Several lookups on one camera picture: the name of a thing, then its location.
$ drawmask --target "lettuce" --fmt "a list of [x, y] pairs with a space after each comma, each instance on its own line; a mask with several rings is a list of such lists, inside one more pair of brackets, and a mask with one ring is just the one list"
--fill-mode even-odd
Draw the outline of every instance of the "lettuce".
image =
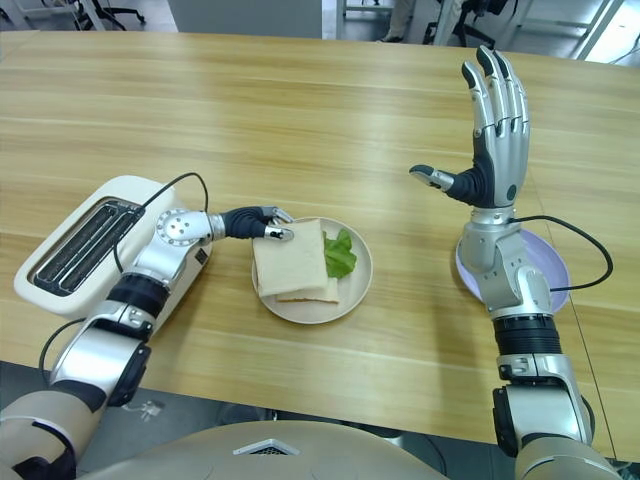
[[342, 278], [349, 275], [356, 268], [356, 257], [351, 253], [351, 236], [344, 228], [338, 233], [338, 238], [331, 240], [327, 238], [327, 232], [323, 230], [324, 236], [324, 259], [327, 264], [327, 274], [330, 277]]

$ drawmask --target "robot finger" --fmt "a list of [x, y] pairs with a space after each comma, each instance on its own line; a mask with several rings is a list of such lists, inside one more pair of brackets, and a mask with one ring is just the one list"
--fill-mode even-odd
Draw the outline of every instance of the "robot finger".
[[421, 182], [426, 183], [430, 187], [442, 190], [443, 192], [449, 190], [455, 180], [454, 175], [441, 172], [429, 165], [414, 165], [409, 169], [409, 173]]
[[293, 217], [279, 207], [269, 206], [260, 207], [262, 209], [262, 215], [266, 220], [272, 221], [275, 225], [279, 225], [281, 222], [291, 223]]
[[293, 240], [293, 236], [293, 231], [288, 228], [267, 225], [264, 229], [264, 238], [287, 241]]
[[510, 108], [505, 79], [498, 64], [498, 60], [484, 45], [476, 51], [476, 58], [484, 70], [489, 87], [489, 97], [493, 107], [496, 134], [501, 136], [509, 124]]
[[471, 100], [473, 100], [473, 134], [479, 137], [485, 128], [495, 124], [491, 99], [478, 67], [470, 62], [464, 62], [462, 76], [469, 85]]
[[511, 118], [511, 131], [516, 132], [522, 124], [522, 100], [520, 98], [519, 87], [513, 80], [516, 78], [516, 75], [511, 66], [511, 62], [509, 62], [502, 53], [494, 52], [494, 55], [505, 80], [509, 117]]

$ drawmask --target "table surface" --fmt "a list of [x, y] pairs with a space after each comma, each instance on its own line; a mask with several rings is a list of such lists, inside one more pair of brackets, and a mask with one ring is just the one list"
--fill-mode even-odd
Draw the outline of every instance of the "table surface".
[[[195, 170], [212, 210], [277, 204], [351, 225], [372, 251], [374, 280], [347, 317], [292, 324], [254, 295], [250, 244], [219, 242], [152, 339], [145, 387], [495, 441], [491, 322], [452, 266], [469, 208], [407, 174], [416, 163], [469, 166], [460, 64], [472, 50], [128, 32], [0, 43], [10, 46], [0, 65], [1, 359], [35, 365], [62, 323], [20, 299], [12, 278], [77, 205], [118, 175], [168, 181]], [[518, 213], [563, 217], [612, 252], [613, 277], [575, 292], [556, 320], [598, 417], [596, 448], [639, 460], [640, 71], [510, 58], [533, 122]], [[195, 185], [178, 192], [198, 208]], [[530, 228], [575, 282], [601, 273], [581, 238]]]

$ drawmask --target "cable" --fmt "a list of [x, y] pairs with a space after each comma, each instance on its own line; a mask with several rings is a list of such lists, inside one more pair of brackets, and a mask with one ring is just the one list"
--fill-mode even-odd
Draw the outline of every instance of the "cable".
[[598, 250], [600, 250], [600, 253], [602, 253], [602, 256], [604, 257], [605, 261], [607, 262], [607, 271], [600, 278], [598, 278], [597, 280], [594, 280], [593, 282], [589, 282], [589, 283], [583, 283], [581, 285], [571, 285], [571, 286], [568, 286], [568, 287], [552, 288], [552, 289], [550, 289], [552, 292], [564, 292], [564, 291], [567, 291], [567, 290], [580, 290], [582, 288], [593, 287], [594, 285], [598, 285], [599, 283], [604, 282], [613, 273], [613, 260], [611, 259], [611, 255], [609, 254], [607, 249], [604, 248], [604, 245], [602, 245], [599, 241], [597, 241], [595, 238], [593, 238], [591, 235], [589, 235], [584, 230], [581, 230], [578, 227], [576, 227], [574, 225], [571, 225], [569, 222], [565, 222], [564, 220], [561, 220], [559, 218], [552, 217], [552, 216], [549, 216], [549, 215], [532, 215], [530, 217], [512, 218], [512, 219], [509, 220], [509, 223], [528, 222], [530, 220], [548, 220], [550, 222], [554, 222], [554, 223], [557, 223], [559, 225], [562, 225], [565, 228], [568, 228], [572, 232], [577, 233], [581, 237], [586, 238], [587, 240], [589, 240], [589, 242], [591, 242]]
[[49, 339], [44, 343], [44, 346], [42, 347], [42, 351], [40, 352], [40, 359], [38, 360], [38, 370], [40, 370], [40, 375], [42, 376], [42, 380], [44, 381], [45, 387], [49, 387], [49, 379], [47, 379], [47, 376], [44, 373], [44, 360], [45, 360], [45, 357], [47, 356], [47, 351], [49, 350], [51, 343], [56, 339], [58, 335], [60, 335], [60, 333], [62, 333], [67, 328], [69, 328], [71, 325], [84, 322], [84, 320], [85, 320], [84, 318], [79, 318], [77, 320], [71, 320], [70, 322], [65, 323], [60, 328], [58, 328], [55, 332], [53, 332], [49, 337]]
[[[162, 188], [160, 188], [156, 193], [151, 195], [146, 202], [144, 202], [142, 205], [140, 205], [138, 208], [135, 209], [132, 215], [132, 218], [129, 221], [129, 224], [131, 224], [134, 220], [136, 221], [139, 220], [140, 217], [142, 217], [142, 215], [144, 214], [145, 208], [147, 208], [154, 200], [156, 200], [160, 195], [166, 192], [169, 188], [171, 188], [176, 183], [178, 183], [181, 180], [184, 180], [187, 177], [196, 177], [200, 181], [200, 184], [202, 185], [202, 189], [204, 191], [204, 212], [206, 213], [207, 210], [209, 210], [209, 190], [207, 190], [207, 185], [204, 183], [204, 180], [199, 174], [197, 174], [196, 172], [189, 172], [189, 173], [183, 173], [182, 175], [174, 178], [169, 183], [167, 183]], [[120, 242], [120, 240], [122, 240], [125, 234], [126, 234], [126, 231], [125, 233], [120, 235], [118, 238], [116, 238], [115, 242], [113, 242], [113, 247], [111, 247], [113, 250], [113, 259], [115, 260], [116, 267], [118, 267], [118, 271], [120, 273], [124, 272], [124, 269], [122, 268], [122, 263], [120, 263], [120, 258], [118, 257], [117, 247], [118, 247], [118, 243]]]
[[636, 53], [638, 50], [640, 50], [640, 47], [635, 47], [632, 48], [631, 50], [629, 50], [627, 53], [625, 53], [624, 55], [622, 55], [621, 57], [616, 58], [615, 60], [611, 60], [609, 62], [610, 65], [616, 64], [618, 63], [620, 60], [622, 60], [623, 58], [627, 58], [629, 55]]
[[423, 435], [424, 439], [429, 442], [429, 444], [433, 447], [433, 449], [438, 454], [438, 458], [440, 460], [440, 473], [445, 477], [447, 476], [447, 461], [444, 459], [444, 455], [442, 454], [442, 450], [436, 445], [436, 442], [431, 440], [429, 435]]

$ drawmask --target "white bread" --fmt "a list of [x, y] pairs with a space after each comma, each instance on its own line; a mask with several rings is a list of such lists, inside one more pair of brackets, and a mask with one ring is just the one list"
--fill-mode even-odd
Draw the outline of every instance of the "white bread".
[[329, 282], [320, 220], [291, 223], [286, 228], [293, 230], [293, 240], [256, 238], [253, 241], [261, 297], [325, 288]]
[[306, 300], [318, 300], [327, 303], [340, 303], [338, 296], [338, 279], [329, 278], [329, 283], [324, 288], [305, 288], [295, 292], [280, 293], [276, 295], [279, 302], [300, 302]]

